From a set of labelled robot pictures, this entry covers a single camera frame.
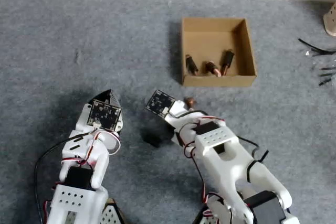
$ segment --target cardboard box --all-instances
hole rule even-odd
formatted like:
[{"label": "cardboard box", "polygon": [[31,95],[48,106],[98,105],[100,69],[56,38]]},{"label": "cardboard box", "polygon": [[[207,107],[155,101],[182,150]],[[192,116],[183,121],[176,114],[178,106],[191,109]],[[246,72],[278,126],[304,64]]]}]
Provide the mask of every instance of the cardboard box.
[{"label": "cardboard box", "polygon": [[[257,77],[246,19],[183,18],[182,20],[182,85],[204,87],[246,87]],[[221,69],[223,52],[235,53],[226,76],[206,72],[205,62],[213,61]],[[199,76],[188,72],[185,56],[191,55]]]}]

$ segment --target gray carpet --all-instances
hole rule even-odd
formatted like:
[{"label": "gray carpet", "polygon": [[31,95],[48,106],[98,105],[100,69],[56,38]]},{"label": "gray carpet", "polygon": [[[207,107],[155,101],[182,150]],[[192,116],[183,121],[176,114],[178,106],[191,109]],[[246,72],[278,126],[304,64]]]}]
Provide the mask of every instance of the gray carpet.
[{"label": "gray carpet", "polygon": [[[37,223],[33,166],[68,136],[82,106],[113,88],[124,113],[122,149],[103,181],[131,223],[191,223],[201,183],[172,132],[144,109],[155,89],[226,119],[270,150],[265,164],[293,197],[301,223],[334,223],[336,91],[318,86],[302,37],[335,48],[322,14],[329,3],[280,0],[0,0],[0,223]],[[180,85],[180,20],[246,17],[259,76],[249,88]],[[157,134],[161,147],[142,141]],[[41,167],[52,197],[61,149]]]}]

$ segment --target metal part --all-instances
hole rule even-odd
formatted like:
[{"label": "metal part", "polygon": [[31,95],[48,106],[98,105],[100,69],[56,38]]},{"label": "metal part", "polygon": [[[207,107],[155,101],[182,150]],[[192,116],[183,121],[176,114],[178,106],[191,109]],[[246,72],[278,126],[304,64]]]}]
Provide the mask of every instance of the metal part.
[{"label": "metal part", "polygon": [[188,109],[193,109],[197,103],[197,101],[193,97],[184,98],[184,102],[187,105]]},{"label": "metal part", "polygon": [[205,64],[205,69],[206,71],[214,74],[216,77],[222,76],[221,72],[219,71],[219,69],[217,68],[217,66],[213,61],[207,61]]}]

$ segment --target circuit board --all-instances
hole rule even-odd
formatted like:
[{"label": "circuit board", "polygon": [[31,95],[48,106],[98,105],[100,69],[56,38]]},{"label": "circuit board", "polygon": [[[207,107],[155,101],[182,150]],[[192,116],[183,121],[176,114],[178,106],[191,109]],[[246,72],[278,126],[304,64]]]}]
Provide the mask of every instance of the circuit board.
[{"label": "circuit board", "polygon": [[175,101],[176,100],[171,96],[163,93],[160,90],[156,90],[148,101],[146,109],[164,118]]},{"label": "circuit board", "polygon": [[93,100],[87,124],[90,126],[98,125],[101,129],[114,131],[120,113],[121,108],[119,107],[112,106],[99,100]]}]

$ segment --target white robotic arm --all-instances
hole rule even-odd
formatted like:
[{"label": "white robotic arm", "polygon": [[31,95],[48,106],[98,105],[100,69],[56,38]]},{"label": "white robotic arm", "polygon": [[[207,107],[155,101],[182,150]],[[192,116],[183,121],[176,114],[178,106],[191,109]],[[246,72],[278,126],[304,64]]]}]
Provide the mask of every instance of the white robotic arm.
[{"label": "white robotic arm", "polygon": [[[192,158],[201,159],[214,179],[218,192],[203,196],[209,208],[205,216],[221,224],[299,223],[287,212],[292,204],[289,192],[243,148],[224,120],[187,110],[183,101],[161,91],[154,93],[146,108],[175,128],[172,141]],[[207,223],[206,218],[200,223]]]},{"label": "white robotic arm", "polygon": [[101,185],[109,156],[120,149],[122,126],[121,108],[111,90],[84,105],[62,150],[60,183],[45,223],[123,224],[117,206],[107,204],[108,192]]}]

